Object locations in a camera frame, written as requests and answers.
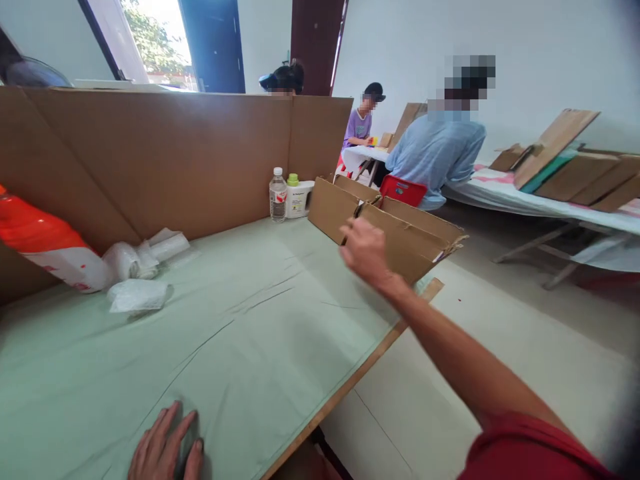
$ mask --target purple shirt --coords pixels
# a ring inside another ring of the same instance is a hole
[[[353,144],[348,142],[351,137],[359,139],[366,138],[371,133],[371,114],[365,115],[362,119],[358,113],[358,109],[351,111],[349,116],[349,122],[347,124],[347,131],[345,133],[345,141],[342,144],[342,150],[348,147],[352,147]]]

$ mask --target green cap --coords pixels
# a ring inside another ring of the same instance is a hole
[[[290,173],[289,174],[289,178],[287,179],[287,185],[290,187],[295,187],[296,185],[298,185],[298,174],[297,173]]]

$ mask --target red sleeve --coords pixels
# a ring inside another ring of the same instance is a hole
[[[480,435],[459,480],[613,480],[566,433],[527,415],[504,415]]]

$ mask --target tree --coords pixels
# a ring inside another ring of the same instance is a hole
[[[184,75],[185,60],[171,46],[164,26],[140,12],[138,0],[120,0],[120,4],[147,72]]]

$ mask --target tiled floor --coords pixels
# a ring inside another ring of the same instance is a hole
[[[616,303],[571,281],[546,291],[540,285],[549,274],[540,266],[491,262],[534,238],[545,228],[540,220],[451,202],[439,214],[471,238],[433,270],[445,284],[434,305],[506,362],[608,461],[640,347],[638,290],[618,292]],[[548,261],[544,253],[532,258]],[[410,331],[322,428],[355,480],[453,479],[479,433]]]

